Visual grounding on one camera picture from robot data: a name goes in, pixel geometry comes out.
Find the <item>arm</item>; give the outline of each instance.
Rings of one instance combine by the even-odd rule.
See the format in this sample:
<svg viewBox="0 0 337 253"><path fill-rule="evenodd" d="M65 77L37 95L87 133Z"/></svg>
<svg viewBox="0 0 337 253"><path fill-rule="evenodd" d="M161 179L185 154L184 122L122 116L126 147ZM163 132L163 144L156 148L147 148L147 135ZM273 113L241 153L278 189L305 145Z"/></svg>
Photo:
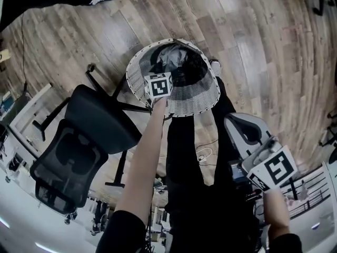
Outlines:
<svg viewBox="0 0 337 253"><path fill-rule="evenodd" d="M269 240L290 233L290 215L283 199L281 189L272 190L263 195L264 219L269 228Z"/></svg>
<svg viewBox="0 0 337 253"><path fill-rule="evenodd" d="M124 210L147 224L157 172L166 99L160 99L133 155L124 192L115 211Z"/></svg>

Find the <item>black shirt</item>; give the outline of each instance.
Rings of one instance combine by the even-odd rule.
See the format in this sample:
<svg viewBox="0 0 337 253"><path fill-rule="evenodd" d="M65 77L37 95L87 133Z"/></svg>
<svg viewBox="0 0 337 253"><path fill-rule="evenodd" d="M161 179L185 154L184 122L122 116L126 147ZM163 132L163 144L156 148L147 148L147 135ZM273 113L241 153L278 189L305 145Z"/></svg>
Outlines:
<svg viewBox="0 0 337 253"><path fill-rule="evenodd" d="M230 236L231 228L223 226L222 238L226 239ZM203 236L189 236L189 234L204 233ZM215 237L214 232L209 229L186 229L186 239L184 245L188 247L188 252L195 252L197 249L199 252L239 252L238 245L232 239L224 241L218 237ZM106 252L118 252L118 253L138 253L145 244L146 227L143 221L132 213L126 211L117 211L113 214L109 224L103 234L103 237L98 244L96 253ZM180 250L171 249L171 253L176 253ZM302 244L297 235L287 234L274 239L270 244L269 253L301 253Z"/></svg>

